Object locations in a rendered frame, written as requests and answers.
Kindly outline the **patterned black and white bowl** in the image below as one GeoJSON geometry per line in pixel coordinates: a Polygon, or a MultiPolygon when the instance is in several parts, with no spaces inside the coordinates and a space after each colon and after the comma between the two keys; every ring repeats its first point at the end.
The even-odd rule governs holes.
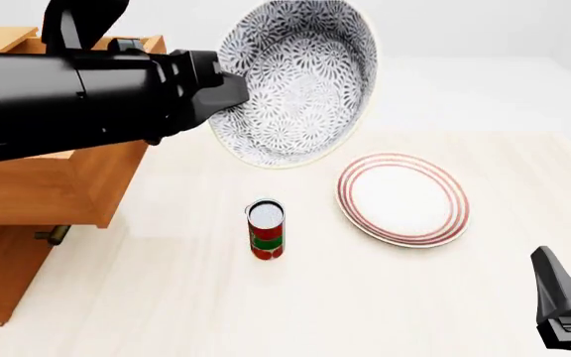
{"type": "Polygon", "coordinates": [[[244,163],[286,169],[342,144],[368,106],[378,70],[370,26],[346,0],[272,0],[229,32],[218,52],[249,100],[213,115],[219,142],[244,163]]]}

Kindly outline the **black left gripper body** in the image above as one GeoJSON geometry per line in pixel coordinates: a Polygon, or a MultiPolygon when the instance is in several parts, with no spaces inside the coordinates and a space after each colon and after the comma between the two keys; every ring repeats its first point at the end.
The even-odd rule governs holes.
{"type": "Polygon", "coordinates": [[[152,59],[163,71],[161,101],[163,118],[156,124],[148,145],[159,145],[163,138],[194,129],[205,121],[195,109],[193,97],[203,88],[223,84],[219,58],[214,51],[175,50],[152,59]]]}

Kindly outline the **red and green tin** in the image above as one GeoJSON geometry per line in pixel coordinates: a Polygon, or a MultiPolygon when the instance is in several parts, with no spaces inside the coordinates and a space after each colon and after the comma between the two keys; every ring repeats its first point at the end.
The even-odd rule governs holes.
{"type": "Polygon", "coordinates": [[[278,201],[263,198],[245,209],[249,244],[262,261],[279,258],[285,251],[285,211],[278,201]]]}

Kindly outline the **white plate with red rings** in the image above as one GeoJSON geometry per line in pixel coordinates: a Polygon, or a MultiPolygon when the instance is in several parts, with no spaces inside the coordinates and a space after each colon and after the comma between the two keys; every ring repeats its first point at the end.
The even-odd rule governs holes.
{"type": "Polygon", "coordinates": [[[443,246],[470,223],[470,201],[461,184],[439,166],[405,154],[353,160],[339,175],[335,195],[353,225],[395,246],[443,246]]]}

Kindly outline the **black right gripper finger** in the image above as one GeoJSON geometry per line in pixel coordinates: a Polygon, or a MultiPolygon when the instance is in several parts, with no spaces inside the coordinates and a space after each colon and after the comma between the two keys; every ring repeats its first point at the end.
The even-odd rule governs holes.
{"type": "Polygon", "coordinates": [[[571,317],[571,277],[547,246],[530,255],[537,290],[536,322],[571,317]]]}

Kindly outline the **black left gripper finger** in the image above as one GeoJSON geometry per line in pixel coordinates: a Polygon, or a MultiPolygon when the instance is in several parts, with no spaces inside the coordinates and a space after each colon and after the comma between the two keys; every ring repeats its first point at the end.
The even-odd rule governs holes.
{"type": "Polygon", "coordinates": [[[197,120],[207,120],[218,112],[249,100],[247,82],[243,76],[224,71],[222,79],[221,85],[202,88],[193,96],[193,109],[197,120]]]}

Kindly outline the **black plate on stalk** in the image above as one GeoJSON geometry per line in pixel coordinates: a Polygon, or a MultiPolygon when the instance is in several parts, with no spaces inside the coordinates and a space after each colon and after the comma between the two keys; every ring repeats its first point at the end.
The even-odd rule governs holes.
{"type": "Polygon", "coordinates": [[[50,0],[41,36],[46,53],[91,50],[128,5],[129,0],[50,0]]]}

